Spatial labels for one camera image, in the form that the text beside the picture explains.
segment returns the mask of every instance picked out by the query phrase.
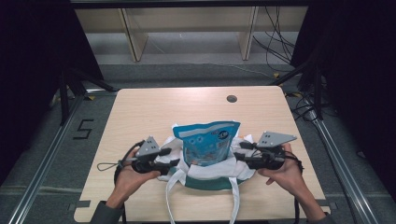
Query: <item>white strap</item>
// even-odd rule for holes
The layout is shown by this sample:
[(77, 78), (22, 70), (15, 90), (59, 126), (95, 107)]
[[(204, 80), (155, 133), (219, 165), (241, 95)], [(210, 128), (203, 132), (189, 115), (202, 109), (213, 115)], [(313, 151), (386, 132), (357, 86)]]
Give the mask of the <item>white strap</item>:
[(233, 213), (231, 214), (230, 224), (234, 224), (239, 210), (239, 188), (236, 177), (228, 178), (233, 188)]
[[(168, 180), (166, 184), (166, 206), (168, 207), (168, 213), (170, 217), (171, 224), (175, 224), (175, 220), (172, 216), (171, 208), (169, 206), (169, 192), (171, 191), (172, 187), (176, 184), (176, 182), (185, 175), (183, 170), (177, 170), (171, 178)], [(239, 211), (239, 188), (238, 183), (236, 181), (236, 177), (229, 177), (228, 178), (231, 183), (231, 187), (233, 188), (233, 213), (231, 214), (230, 224), (234, 224), (236, 220), (236, 216), (238, 215)]]
[(172, 216), (172, 212), (171, 212), (171, 208), (169, 206), (169, 192), (171, 191), (172, 187), (176, 184), (176, 182), (183, 176), (185, 175), (183, 170), (177, 170), (172, 176), (171, 178), (168, 180), (168, 183), (166, 184), (166, 206), (168, 207), (168, 213), (169, 213), (169, 217), (171, 219), (171, 224), (175, 224), (175, 221), (173, 219)]

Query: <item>gray floor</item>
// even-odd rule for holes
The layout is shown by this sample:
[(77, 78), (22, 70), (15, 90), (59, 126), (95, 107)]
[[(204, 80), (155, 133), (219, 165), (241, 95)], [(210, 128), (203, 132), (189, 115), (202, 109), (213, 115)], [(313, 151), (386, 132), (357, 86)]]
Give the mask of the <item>gray floor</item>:
[[(269, 38), (266, 34), (255, 36), (262, 43), (268, 44)], [(294, 42), (297, 34), (286, 33), (284, 36)], [(119, 88), (267, 85), (276, 73), (267, 62), (278, 69), (291, 69), (276, 57), (267, 55), (255, 42), (252, 44), (249, 60), (242, 61), (234, 33), (152, 34), (139, 63), (132, 62), (124, 34), (88, 35), (88, 38), (106, 82)], [(283, 52), (280, 45), (273, 45), (272, 48)], [(295, 87), (298, 78), (288, 81), (285, 86)], [(90, 83), (86, 86), (88, 89), (96, 89)], [(24, 223), (75, 223), (74, 206), (84, 186), (115, 97), (112, 94), (95, 95), (93, 99), (82, 102)], [(290, 108), (294, 108), (300, 100), (298, 97), (287, 98)], [(24, 190), (29, 186), (59, 129), (60, 118), (60, 104), (55, 100), (53, 108), (43, 119), (31, 148), (21, 155), (7, 181), (0, 188), (0, 223), (7, 223)], [(78, 132), (78, 126), (84, 119), (91, 120), (84, 122), (83, 126), (92, 129), (90, 137), (84, 140), (75, 139), (85, 134)], [(378, 218), (378, 223), (394, 223), (395, 202), (370, 164), (356, 155), (359, 147), (343, 122), (334, 116), (330, 107), (325, 108), (324, 120), (348, 168)], [(354, 223), (352, 217), (356, 216), (357, 223), (363, 223), (353, 202), (353, 211), (349, 209), (342, 185), (315, 126), (302, 119), (297, 119), (296, 124), (327, 201), (332, 206), (334, 219), (338, 223)], [(278, 220), (270, 223), (292, 221)]]

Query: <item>hand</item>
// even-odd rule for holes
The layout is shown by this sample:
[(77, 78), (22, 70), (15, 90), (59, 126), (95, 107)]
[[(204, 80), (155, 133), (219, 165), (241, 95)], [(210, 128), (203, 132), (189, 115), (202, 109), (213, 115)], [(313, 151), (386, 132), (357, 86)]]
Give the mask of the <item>hand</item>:
[[(132, 158), (137, 149), (133, 150), (129, 155)], [(120, 174), (117, 178), (116, 187), (108, 198), (106, 205), (112, 208), (121, 208), (123, 203), (128, 200), (129, 196), (134, 194), (140, 186), (146, 181), (158, 177), (161, 173), (159, 171), (151, 171), (145, 174), (136, 172), (130, 164), (124, 164)]]
[[(289, 143), (282, 147), (287, 154), (291, 155)], [(326, 217), (314, 195), (306, 186), (297, 161), (285, 159), (285, 163), (278, 170), (260, 169), (257, 172), (260, 175), (270, 177), (266, 182), (267, 185), (275, 181), (280, 187), (292, 194), (304, 209), (309, 221), (319, 221)]]

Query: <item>blue pouch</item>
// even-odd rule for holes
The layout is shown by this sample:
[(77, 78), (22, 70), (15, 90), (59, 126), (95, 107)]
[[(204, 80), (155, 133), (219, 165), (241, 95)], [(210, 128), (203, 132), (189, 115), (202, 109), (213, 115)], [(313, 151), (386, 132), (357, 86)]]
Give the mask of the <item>blue pouch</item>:
[(173, 132), (183, 141), (183, 157), (189, 166), (208, 166), (227, 159), (239, 125), (235, 121), (215, 121), (177, 126)]

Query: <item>person's left hand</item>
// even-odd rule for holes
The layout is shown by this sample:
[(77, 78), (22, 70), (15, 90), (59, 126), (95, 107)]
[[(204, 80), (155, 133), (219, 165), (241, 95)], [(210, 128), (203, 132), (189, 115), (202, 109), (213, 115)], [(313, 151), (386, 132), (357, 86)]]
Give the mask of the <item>person's left hand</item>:
[[(133, 150), (129, 157), (132, 158), (136, 151)], [(134, 194), (140, 186), (146, 183), (146, 181), (158, 177), (160, 174), (159, 171), (139, 174), (131, 165), (125, 165), (120, 171), (116, 181), (116, 187), (108, 198), (106, 205), (112, 208), (121, 208), (129, 196)]]

